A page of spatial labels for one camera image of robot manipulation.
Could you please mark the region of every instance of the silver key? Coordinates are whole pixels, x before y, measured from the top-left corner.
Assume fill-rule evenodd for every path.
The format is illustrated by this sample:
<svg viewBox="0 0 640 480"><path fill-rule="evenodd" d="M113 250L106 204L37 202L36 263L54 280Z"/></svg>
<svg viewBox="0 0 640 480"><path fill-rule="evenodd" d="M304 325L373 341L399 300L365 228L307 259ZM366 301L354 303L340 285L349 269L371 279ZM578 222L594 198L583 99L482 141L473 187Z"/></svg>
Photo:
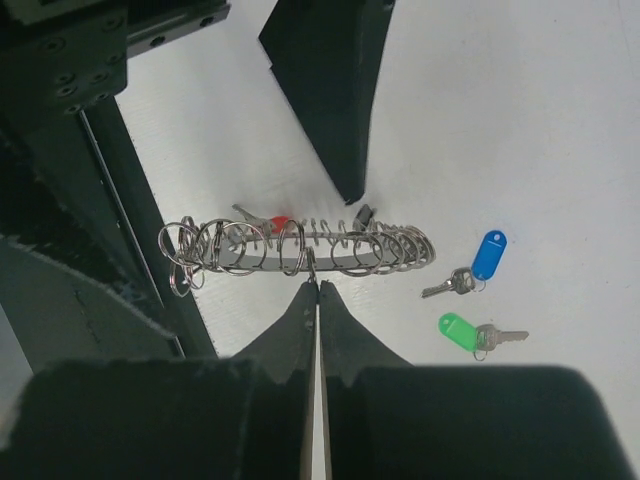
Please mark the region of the silver key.
<svg viewBox="0 0 640 480"><path fill-rule="evenodd" d="M456 268L444 283L437 287L425 288L420 296L429 298L444 292L456 292L458 295L464 295L474 288L476 288L476 281L471 275L471 269L468 267Z"/></svg>
<svg viewBox="0 0 640 480"><path fill-rule="evenodd" d="M529 337L529 332L502 332L491 324L480 325L476 328L476 349L482 352L492 352L504 342L521 342Z"/></svg>

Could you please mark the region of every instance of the green key tag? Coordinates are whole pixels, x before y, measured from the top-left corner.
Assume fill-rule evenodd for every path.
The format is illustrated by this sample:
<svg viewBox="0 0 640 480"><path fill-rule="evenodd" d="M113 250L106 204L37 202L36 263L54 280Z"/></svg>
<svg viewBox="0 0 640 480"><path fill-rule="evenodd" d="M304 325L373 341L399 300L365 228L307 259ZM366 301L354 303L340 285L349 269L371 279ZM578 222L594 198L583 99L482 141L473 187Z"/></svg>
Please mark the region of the green key tag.
<svg viewBox="0 0 640 480"><path fill-rule="evenodd" d="M455 313L445 313L438 322L440 332L468 352L476 351L476 327Z"/></svg>

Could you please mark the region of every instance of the blue key tag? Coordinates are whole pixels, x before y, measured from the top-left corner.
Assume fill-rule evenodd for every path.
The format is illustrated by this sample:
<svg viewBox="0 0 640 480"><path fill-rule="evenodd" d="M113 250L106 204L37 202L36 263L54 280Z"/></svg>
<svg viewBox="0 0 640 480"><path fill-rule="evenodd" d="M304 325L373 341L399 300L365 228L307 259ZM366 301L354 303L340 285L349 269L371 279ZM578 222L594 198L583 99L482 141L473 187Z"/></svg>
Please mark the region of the blue key tag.
<svg viewBox="0 0 640 480"><path fill-rule="evenodd" d="M507 248L507 237L504 233L500 230L487 233L471 265L473 276L478 280L489 280L493 277L505 248Z"/></svg>

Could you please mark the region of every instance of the white tabletop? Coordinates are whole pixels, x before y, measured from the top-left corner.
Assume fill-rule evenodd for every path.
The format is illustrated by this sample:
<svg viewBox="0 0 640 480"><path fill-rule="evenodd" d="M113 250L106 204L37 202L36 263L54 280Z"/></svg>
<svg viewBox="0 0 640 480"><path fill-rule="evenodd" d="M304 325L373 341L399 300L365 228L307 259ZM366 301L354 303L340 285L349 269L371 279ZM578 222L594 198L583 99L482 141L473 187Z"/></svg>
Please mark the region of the white tabletop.
<svg viewBox="0 0 640 480"><path fill-rule="evenodd" d="M227 21L129 63L118 103L160 211L200 222L239 203L350 222L357 208L342 206L257 41L274 0L232 3ZM639 155L637 1L403 0L364 200L380 220L422 229L438 259L385 277L321 278L413 363L581 371L640 470ZM419 298L496 228L509 245L485 291ZM248 344L302 281L210 275L196 300L217 351ZM449 311L531 335L477 364L438 332Z"/></svg>

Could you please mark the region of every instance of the spiral metal coil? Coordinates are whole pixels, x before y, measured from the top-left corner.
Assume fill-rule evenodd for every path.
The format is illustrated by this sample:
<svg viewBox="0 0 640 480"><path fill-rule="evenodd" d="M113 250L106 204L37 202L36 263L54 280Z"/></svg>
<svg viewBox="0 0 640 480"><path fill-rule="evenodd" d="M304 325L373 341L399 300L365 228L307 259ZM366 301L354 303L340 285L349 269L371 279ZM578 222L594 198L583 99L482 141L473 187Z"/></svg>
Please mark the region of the spiral metal coil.
<svg viewBox="0 0 640 480"><path fill-rule="evenodd" d="M167 245L167 237L175 230L174 251ZM291 243L297 248L297 256L283 256L287 240L293 240ZM330 254L326 258L316 258L308 242L316 247L327 242ZM251 244L254 255L249 254ZM158 246L171 261L169 283L174 294L180 297L201 289L205 272L234 276L254 272L281 272L294 276L306 272L315 279L316 272L337 271L352 277L366 277L422 268L436 257L433 245L418 228L378 221L372 221L363 231L348 231L341 220L332 231L324 219L290 219L279 234L274 234L266 220L249 222L218 218L197 226L193 218L184 217L160 230ZM338 248L349 254L338 256ZM269 256L274 249L277 255Z"/></svg>

